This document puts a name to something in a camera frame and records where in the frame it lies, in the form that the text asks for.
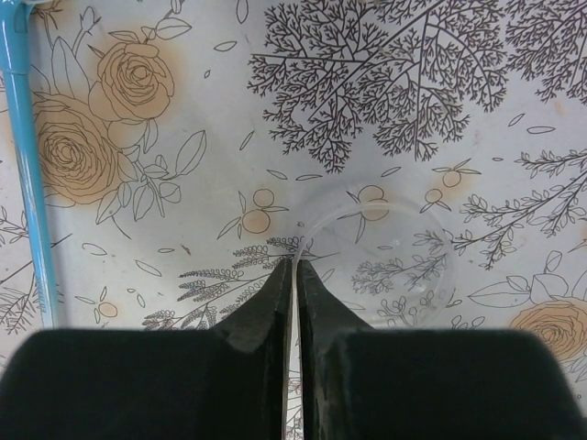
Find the clear glass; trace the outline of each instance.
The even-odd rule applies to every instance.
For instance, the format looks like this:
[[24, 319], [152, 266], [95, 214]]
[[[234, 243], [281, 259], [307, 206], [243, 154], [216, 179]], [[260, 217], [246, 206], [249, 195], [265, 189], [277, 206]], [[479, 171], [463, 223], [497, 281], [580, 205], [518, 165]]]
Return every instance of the clear glass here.
[[310, 260], [331, 293], [379, 328], [430, 325], [455, 288], [454, 251], [442, 226], [397, 197], [324, 217], [305, 233], [294, 280], [300, 259]]

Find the leaf illustration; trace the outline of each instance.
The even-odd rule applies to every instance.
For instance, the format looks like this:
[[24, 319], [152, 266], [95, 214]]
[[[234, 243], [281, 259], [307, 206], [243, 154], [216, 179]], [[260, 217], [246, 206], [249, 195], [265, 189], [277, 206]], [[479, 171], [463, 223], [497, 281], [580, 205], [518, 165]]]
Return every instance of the leaf illustration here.
[[383, 172], [382, 177], [391, 176], [392, 174], [395, 174], [397, 171], [399, 171], [401, 168], [402, 167], [390, 168], [389, 170]]
[[287, 176], [285, 174], [283, 174], [280, 171], [276, 171], [276, 170], [267, 170], [267, 172], [273, 176], [276, 177], [277, 179], [279, 179], [280, 181], [287, 181]]
[[103, 58], [105, 56], [105, 53], [103, 53], [100, 49], [95, 48], [94, 46], [90, 46], [88, 44], [88, 48], [90, 48], [90, 50], [94, 53], [94, 55], [96, 55], [98, 58]]
[[160, 179], [161, 177], [165, 177], [169, 173], [167, 172], [167, 170], [160, 167], [159, 165], [152, 164], [148, 167], [145, 167], [145, 174], [147, 174], [149, 177], [153, 179]]
[[321, 177], [322, 176], [320, 174], [304, 174], [303, 176], [296, 178], [296, 180], [298, 182], [303, 182], [303, 181], [311, 181], [313, 179], [320, 179]]
[[183, 0], [172, 0], [172, 11], [175, 15], [181, 14]]
[[553, 126], [531, 126], [526, 129], [526, 131], [531, 135], [543, 135], [554, 130], [556, 130], [556, 128]]
[[137, 294], [137, 303], [138, 305], [140, 305], [143, 309], [146, 307], [145, 304], [145, 299], [143, 298], [143, 295], [141, 295], [140, 293]]
[[343, 304], [345, 304], [349, 310], [358, 310], [358, 311], [365, 310], [365, 307], [363, 307], [360, 304], [356, 304], [354, 302], [348, 302], [348, 301], [341, 301], [341, 302]]
[[572, 297], [587, 301], [587, 270], [583, 272], [572, 288]]
[[141, 269], [143, 272], [147, 272], [148, 274], [153, 275], [155, 277], [163, 276], [163, 274], [158, 269], [153, 268], [150, 264], [147, 264], [138, 259], [135, 259], [135, 264], [137, 264], [137, 267]]
[[133, 214], [135, 222], [145, 216], [155, 202], [155, 193], [148, 185], [139, 186], [133, 196]]
[[116, 30], [114, 32], [108, 32], [110, 37], [114, 37], [125, 43], [140, 43], [138, 35], [130, 30]]
[[249, 0], [237, 0], [237, 20], [242, 25], [249, 18]]
[[476, 291], [469, 298], [479, 305], [502, 309], [526, 303], [530, 299], [530, 293], [515, 291], [503, 281]]
[[237, 217], [237, 218], [230, 220], [227, 223], [227, 225], [222, 228], [222, 230], [220, 231], [220, 234], [218, 234], [218, 237], [216, 238], [216, 240], [218, 240], [220, 237], [224, 236], [228, 231], [230, 231], [230, 229], [232, 229], [233, 227], [238, 225], [240, 223], [240, 218], [241, 217]]
[[243, 149], [245, 149], [245, 147], [249, 144], [249, 142], [254, 134], [255, 134], [255, 130], [253, 130], [247, 134], [247, 137], [245, 137], [245, 140], [243, 140], [242, 143], [240, 144], [238, 151], [242, 151]]
[[206, 149], [205, 131], [198, 131], [191, 135], [183, 144], [175, 162], [175, 172], [184, 176], [197, 168]]
[[72, 206], [75, 206], [75, 202], [73, 200], [70, 200], [58, 193], [47, 195], [45, 197], [45, 204], [55, 208], [71, 208]]
[[95, 217], [95, 223], [100, 225], [108, 218], [116, 215], [120, 211], [120, 201], [118, 200], [118, 190], [113, 190], [105, 195], [98, 206], [98, 212]]
[[118, 153], [118, 175], [123, 182], [138, 180], [137, 170], [135, 170], [132, 161], [122, 153]]
[[147, 124], [147, 130], [143, 136], [143, 152], [147, 154], [150, 149], [155, 145], [159, 138], [159, 127], [155, 119], [150, 119]]
[[524, 277], [519, 277], [519, 276], [507, 277], [507, 283], [516, 292], [530, 292], [530, 285], [528, 284], [527, 279]]
[[74, 298], [76, 300], [81, 301], [82, 303], [86, 303], [86, 304], [90, 304], [90, 305], [95, 305], [95, 301], [93, 301], [93, 300], [91, 300], [89, 298], [86, 298], [84, 296], [75, 296]]
[[155, 165], [162, 167], [164, 170], [167, 170], [167, 162], [161, 154], [158, 154], [155, 158]]
[[88, 102], [90, 95], [88, 78], [85, 76], [80, 63], [75, 59], [72, 48], [61, 37], [55, 40], [51, 56], [51, 68], [55, 87], [60, 94], [83, 103]]
[[228, 52], [237, 45], [236, 41], [225, 41], [224, 43], [216, 44], [214, 50], [217, 52]]
[[530, 300], [534, 304], [553, 301], [554, 296], [565, 296], [569, 291], [569, 284], [553, 273], [540, 273], [532, 279]]
[[159, 185], [159, 192], [161, 197], [170, 204], [178, 204], [182, 200], [182, 189], [170, 181], [164, 181]]
[[130, 185], [124, 182], [118, 187], [118, 201], [123, 208], [126, 208], [130, 204], [131, 198], [132, 190], [130, 189]]
[[514, 119], [512, 119], [510, 121], [510, 123], [507, 126], [508, 127], [513, 127], [515, 124], [517, 124], [518, 122], [520, 122], [525, 115], [526, 115], [526, 113], [522, 113], [522, 114], [516, 116]]
[[355, 244], [359, 243], [359, 240], [363, 237], [366, 225], [367, 221], [365, 220], [365, 217], [361, 216], [359, 220], [359, 229], [357, 230], [357, 239], [355, 240]]
[[327, 270], [327, 272], [324, 275], [322, 275], [322, 277], [320, 278], [320, 280], [323, 283], [326, 283], [328, 280], [330, 280], [330, 277], [332, 277], [332, 275], [334, 274], [335, 270], [336, 269], [329, 269], [329, 270]]
[[280, 213], [283, 211], [289, 211], [289, 209], [283, 206], [268, 206], [267, 208], [261, 208], [264, 213]]
[[82, 249], [87, 250], [90, 253], [90, 255], [95, 255], [97, 257], [103, 257], [105, 255], [108, 255], [108, 253], [102, 247], [99, 247], [94, 243], [83, 243]]
[[51, 85], [45, 74], [35, 66], [30, 66], [30, 83], [36, 91], [51, 93]]
[[143, 33], [143, 35], [148, 41], [152, 41], [155, 39], [155, 37], [157, 37], [157, 32], [153, 27], [142, 26], [140, 28], [140, 31]]
[[548, 254], [547, 263], [544, 267], [544, 273], [554, 272], [562, 261], [562, 254], [553, 250]]
[[240, 208], [242, 210], [242, 214], [245, 214], [247, 212], [247, 199], [245, 199], [245, 196], [242, 195], [242, 192], [238, 192], [238, 198], [240, 199]]
[[164, 18], [157, 23], [157, 37], [160, 39], [175, 39], [188, 32], [192, 26], [179, 18]]

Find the line drawing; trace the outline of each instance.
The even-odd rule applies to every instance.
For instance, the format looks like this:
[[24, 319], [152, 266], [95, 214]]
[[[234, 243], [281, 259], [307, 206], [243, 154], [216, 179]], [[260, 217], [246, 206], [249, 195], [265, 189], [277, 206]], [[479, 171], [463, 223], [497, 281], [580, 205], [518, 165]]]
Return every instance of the line drawing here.
[[507, 125], [508, 127], [513, 127], [514, 125], [516, 125], [518, 122], [520, 122], [522, 120], [522, 118], [526, 116], [526, 113], [521, 113], [518, 116], [514, 117], [509, 124]]
[[137, 267], [139, 269], [141, 269], [143, 272], [147, 272], [149, 275], [153, 275], [155, 277], [162, 277], [163, 276], [163, 274], [161, 273], [160, 270], [153, 268], [150, 264], [147, 264], [144, 261], [140, 261], [138, 259], [135, 259], [135, 264], [137, 265]]
[[100, 247], [94, 243], [83, 243], [82, 249], [87, 250], [90, 255], [94, 255], [96, 257], [105, 257], [108, 255], [108, 252], [106, 252], [103, 247]]
[[508, 2], [505, 42], [512, 46], [507, 61], [522, 79], [540, 80], [536, 96], [547, 103], [559, 94], [587, 104], [583, 86], [585, 63], [584, 15], [587, 6], [577, 0]]
[[[160, 154], [154, 162], [145, 159], [151, 149], [169, 154], [174, 148], [159, 144], [157, 118], [168, 109], [175, 96], [175, 81], [165, 54], [153, 45], [157, 40], [180, 37], [192, 26], [177, 16], [184, 0], [173, 0], [171, 9], [153, 27], [141, 33], [128, 29], [108, 32], [116, 43], [106, 50], [88, 48], [99, 59], [96, 74], [90, 74], [78, 57], [83, 40], [101, 20], [88, 6], [81, 17], [80, 31], [73, 44], [58, 31], [57, 4], [35, 8], [52, 48], [52, 82], [41, 71], [35, 72], [47, 84], [34, 91], [35, 117], [38, 120], [39, 153], [46, 203], [60, 208], [76, 204], [96, 204], [97, 225], [112, 220], [125, 237], [130, 236], [116, 222], [124, 208], [132, 210], [135, 222], [156, 205], [165, 216], [165, 204], [182, 200], [176, 181], [192, 173], [206, 150], [205, 131], [188, 137], [168, 167]], [[133, 57], [132, 65], [127, 63]], [[143, 75], [135, 75], [138, 69]], [[97, 78], [90, 82], [88, 78]], [[84, 168], [86, 162], [93, 167]]]
[[406, 275], [408, 281], [404, 286], [412, 289], [421, 287], [422, 281], [429, 281], [432, 277], [439, 277], [440, 272], [446, 267], [447, 253], [442, 252], [445, 244], [436, 232], [426, 231], [415, 234], [417, 241], [413, 246], [428, 246], [428, 255], [416, 254], [412, 261], [404, 261], [401, 258], [389, 258], [387, 261], [365, 261], [357, 268], [353, 275], [352, 288], [355, 293], [378, 295], [389, 293], [395, 287], [395, 279], [398, 275]]
[[247, 209], [247, 199], [238, 192], [241, 215], [230, 220], [220, 231], [217, 239], [222, 238], [235, 227], [238, 239], [242, 238], [243, 231], [251, 234], [263, 234], [271, 227], [271, 216], [275, 213], [289, 211], [284, 206], [275, 204], [275, 193], [272, 190], [262, 188], [253, 194], [255, 207]]
[[464, 160], [461, 163], [458, 163], [454, 167], [440, 167], [434, 168], [432, 171], [440, 172], [443, 174], [442, 176], [442, 184], [447, 188], [454, 188], [459, 186], [462, 182], [462, 175], [463, 174], [477, 174], [480, 175], [481, 172], [477, 170], [472, 170], [471, 168], [463, 168], [471, 161], [471, 158]]
[[510, 198], [501, 206], [490, 206], [478, 194], [469, 197], [460, 209], [460, 213], [466, 215], [464, 223], [481, 219], [489, 231], [474, 236], [466, 229], [464, 233], [453, 237], [453, 244], [459, 255], [475, 243], [482, 244], [485, 249], [481, 254], [485, 256], [486, 262], [481, 267], [487, 270], [492, 269], [506, 255], [517, 251], [514, 245], [516, 229], [540, 226], [540, 231], [550, 238], [587, 216], [581, 198], [587, 189], [587, 149], [572, 149], [565, 156], [543, 150], [535, 159], [523, 152], [515, 163], [531, 171], [530, 180], [542, 174], [548, 175], [550, 179], [566, 176], [567, 181], [542, 191], [534, 190], [530, 195], [520, 198]]
[[474, 330], [475, 328], [479, 328], [484, 322], [485, 316], [477, 316], [469, 323], [463, 321], [462, 315], [460, 314], [457, 314], [452, 320], [450, 320], [453, 330]]
[[238, 148], [238, 151], [242, 151], [243, 149], [245, 149], [247, 147], [247, 145], [249, 144], [249, 142], [252, 139], [252, 137], [253, 137], [254, 134], [255, 134], [255, 130], [253, 130], [253, 131], [251, 131], [250, 133], [247, 134], [247, 137], [245, 137], [245, 139], [240, 144], [240, 147]]
[[321, 174], [304, 174], [303, 176], [296, 177], [297, 182], [312, 181], [313, 179], [321, 179]]
[[[349, 197], [355, 202], [355, 204], [387, 204], [385, 199], [385, 191], [383, 188], [377, 185], [368, 185], [360, 189], [357, 195], [347, 191]], [[355, 238], [355, 244], [359, 243], [365, 233], [365, 229], [368, 223], [378, 222], [389, 214], [389, 211], [381, 209], [371, 209], [356, 214], [343, 215], [338, 220], [343, 218], [358, 217], [359, 227], [357, 229], [357, 237]]]
[[389, 170], [384, 171], [382, 173], [382, 177], [391, 176], [392, 174], [395, 174], [397, 171], [399, 171], [401, 168], [402, 167], [393, 167], [393, 168], [390, 168]]
[[249, 0], [237, 0], [237, 20], [243, 24], [249, 18]]
[[269, 173], [271, 176], [273, 176], [273, 177], [275, 177], [275, 178], [279, 179], [280, 181], [287, 181], [287, 176], [286, 176], [285, 174], [283, 174], [281, 171], [276, 171], [276, 170], [267, 170], [267, 172], [268, 172], [268, 173]]
[[[302, 242], [299, 236], [271, 237], [265, 245], [249, 246], [233, 252], [235, 262], [223, 269], [198, 269], [184, 273], [180, 278], [195, 280], [180, 285], [185, 290], [178, 302], [193, 301], [197, 305], [189, 313], [181, 316], [173, 310], [159, 310], [145, 316], [146, 330], [165, 330], [170, 328], [206, 329], [216, 323], [218, 314], [226, 317], [245, 303], [263, 286], [271, 271], [287, 257], [294, 255]], [[302, 256], [309, 261], [327, 259], [333, 255], [319, 256], [312, 251], [314, 241], [308, 243]], [[262, 268], [259, 275], [248, 275], [249, 268]], [[232, 294], [233, 303], [217, 310], [215, 302]]]
[[326, 172], [342, 172], [369, 125], [385, 156], [430, 160], [433, 138], [462, 139], [466, 99], [485, 112], [503, 101], [499, 2], [378, 3], [302, 0], [266, 10], [267, 51], [251, 55], [249, 88], [271, 96], [263, 117], [284, 154], [306, 149]]
[[14, 245], [20, 239], [28, 238], [28, 222], [25, 212], [20, 214], [20, 220], [8, 218], [8, 211], [0, 206], [0, 248], [6, 245]]
[[434, 205], [440, 206], [441, 208], [444, 208], [447, 211], [452, 211], [452, 209], [450, 209], [450, 206], [448, 206], [446, 203], [444, 203], [442, 201], [443, 197], [444, 197], [444, 193], [441, 190], [439, 190], [438, 188], [433, 188], [431, 190], [428, 190], [428, 192], [424, 196], [424, 200], [426, 201], [426, 204], [424, 206], [422, 206], [422, 209], [420, 209], [420, 214], [425, 213], [428, 209], [430, 209]]
[[95, 301], [91, 298], [87, 298], [85, 296], [75, 296], [74, 298], [81, 303], [93, 306], [94, 322], [97, 325], [99, 325], [102, 322], [103, 318], [114, 319], [118, 317], [118, 308], [111, 302], [106, 301], [107, 295], [108, 288], [104, 286], [104, 288], [100, 292], [98, 301]]
[[235, 46], [237, 46], [236, 41], [225, 41], [223, 43], [216, 44], [214, 46], [214, 50], [217, 52], [228, 52], [230, 50], [233, 50]]
[[551, 133], [556, 130], [553, 126], [530, 126], [526, 131], [530, 135], [544, 135], [545, 133]]
[[[68, 238], [70, 238], [73, 234], [69, 234], [67, 236], [65, 236], [64, 238], [62, 238], [61, 240], [56, 241], [55, 243], [53, 243], [51, 245], [51, 248], [55, 248], [58, 245], [60, 245], [61, 243], [63, 243], [65, 240], [67, 240]], [[21, 266], [20, 268], [12, 271], [12, 273], [10, 273], [10, 275], [7, 275], [3, 280], [0, 280], [0, 286], [2, 286], [3, 284], [5, 284], [7, 281], [12, 280], [16, 275], [18, 275], [20, 272], [22, 272], [23, 270], [25, 270], [26, 268], [30, 267], [33, 264], [33, 260], [29, 261], [27, 264]]]

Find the berry branch illustration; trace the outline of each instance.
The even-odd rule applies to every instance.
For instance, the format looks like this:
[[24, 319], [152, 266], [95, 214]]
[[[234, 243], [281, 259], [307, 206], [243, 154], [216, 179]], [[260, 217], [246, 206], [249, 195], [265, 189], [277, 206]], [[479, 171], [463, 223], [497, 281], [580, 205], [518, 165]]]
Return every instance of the berry branch illustration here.
[[515, 48], [508, 69], [527, 81], [539, 79], [536, 91], [547, 102], [558, 93], [587, 105], [587, 4], [579, 0], [510, 0], [505, 41]]
[[[159, 310], [145, 317], [143, 322], [145, 329], [211, 327], [216, 323], [218, 314], [222, 317], [228, 316], [257, 293], [279, 262], [298, 251], [301, 241], [302, 238], [297, 236], [272, 237], [266, 241], [266, 245], [244, 247], [233, 252], [236, 261], [230, 269], [199, 269], [184, 273], [180, 278], [196, 278], [196, 280], [180, 285], [180, 288], [187, 292], [177, 301], [191, 300], [198, 304], [197, 307], [182, 316], [175, 316], [175, 311]], [[332, 257], [332, 255], [314, 254], [313, 245], [314, 241], [307, 244], [302, 253], [303, 258], [318, 261]], [[248, 275], [247, 269], [253, 267], [260, 267], [265, 272], [255, 276]], [[231, 293], [237, 295], [234, 302], [218, 311], [215, 302]]]
[[486, 112], [503, 101], [497, 0], [396, 3], [303, 0], [267, 10], [267, 53], [252, 55], [249, 88], [272, 96], [263, 117], [284, 154], [307, 149], [327, 172], [342, 172], [371, 125], [384, 155], [429, 160], [437, 140], [462, 138], [465, 99]]
[[16, 220], [8, 218], [6, 208], [0, 206], [0, 248], [6, 244], [14, 245], [21, 238], [28, 238], [28, 224], [25, 212], [21, 212], [20, 222], [16, 223]]
[[426, 231], [415, 234], [418, 240], [414, 246], [429, 246], [429, 255], [414, 255], [415, 264], [409, 265], [400, 258], [389, 259], [388, 262], [371, 263], [365, 261], [357, 268], [357, 275], [352, 277], [352, 287], [356, 293], [377, 295], [390, 292], [395, 286], [394, 277], [404, 274], [408, 280], [405, 286], [411, 291], [421, 287], [422, 281], [429, 281], [431, 277], [439, 277], [445, 268], [447, 253], [442, 253], [444, 241], [436, 232]]
[[552, 151], [542, 151], [536, 159], [528, 153], [522, 153], [515, 161], [526, 170], [531, 171], [530, 179], [539, 173], [549, 178], [573, 171], [566, 184], [551, 186], [542, 192], [534, 190], [531, 195], [520, 199], [506, 200], [503, 206], [491, 206], [481, 196], [473, 194], [463, 205], [462, 214], [466, 214], [465, 223], [481, 218], [490, 227], [490, 231], [474, 236], [470, 230], [453, 237], [455, 249], [462, 255], [473, 244], [482, 244], [485, 249], [481, 254], [486, 262], [481, 267], [490, 270], [497, 261], [516, 251], [514, 246], [515, 230], [525, 225], [541, 226], [547, 237], [554, 237], [568, 224], [575, 224], [583, 219], [587, 211], [581, 206], [581, 193], [587, 191], [587, 149], [571, 150], [566, 156], [555, 155]]

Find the tree branch illustration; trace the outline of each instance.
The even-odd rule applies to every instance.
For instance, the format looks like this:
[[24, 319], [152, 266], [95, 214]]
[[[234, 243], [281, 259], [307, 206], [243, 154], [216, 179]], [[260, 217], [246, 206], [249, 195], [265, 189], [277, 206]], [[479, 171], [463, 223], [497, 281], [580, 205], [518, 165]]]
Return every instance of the tree branch illustration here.
[[466, 230], [453, 239], [453, 244], [460, 255], [475, 243], [483, 244], [485, 249], [481, 254], [486, 257], [487, 262], [481, 266], [488, 270], [505, 255], [516, 251], [513, 244], [516, 229], [522, 229], [525, 225], [541, 226], [540, 231], [547, 237], [554, 237], [568, 224], [575, 224], [578, 219], [587, 215], [580, 199], [581, 193], [587, 191], [587, 149], [571, 150], [566, 156], [542, 151], [536, 159], [531, 159], [528, 153], [522, 153], [516, 163], [531, 171], [530, 179], [534, 179], [539, 173], [547, 174], [550, 178], [567, 170], [576, 174], [564, 185], [554, 185], [542, 192], [533, 191], [529, 196], [507, 200], [503, 206], [490, 207], [477, 194], [469, 197], [461, 210], [462, 214], [467, 215], [465, 223], [482, 218], [490, 231], [475, 237], [471, 231]]
[[384, 155], [429, 160], [439, 140], [462, 138], [465, 99], [486, 112], [504, 99], [496, 0], [303, 0], [265, 16], [268, 50], [252, 55], [249, 88], [272, 96], [263, 117], [284, 154], [307, 149], [327, 172], [342, 172], [366, 125]]
[[587, 105], [587, 3], [577, 0], [510, 0], [505, 41], [514, 46], [507, 67], [527, 81], [539, 79], [536, 95], [559, 93]]

